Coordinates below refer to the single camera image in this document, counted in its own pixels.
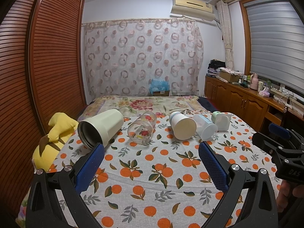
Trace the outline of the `person's hand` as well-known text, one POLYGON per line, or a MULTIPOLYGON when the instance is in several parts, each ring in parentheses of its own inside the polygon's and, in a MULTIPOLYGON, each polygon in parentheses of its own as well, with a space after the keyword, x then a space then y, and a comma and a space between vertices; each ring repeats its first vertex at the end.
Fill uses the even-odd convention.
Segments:
POLYGON ((288 181, 283 180, 281 182, 279 194, 276 199, 278 213, 283 212, 284 209, 287 207, 290 196, 303 198, 304 186, 298 185, 296 187, 292 187, 288 181))

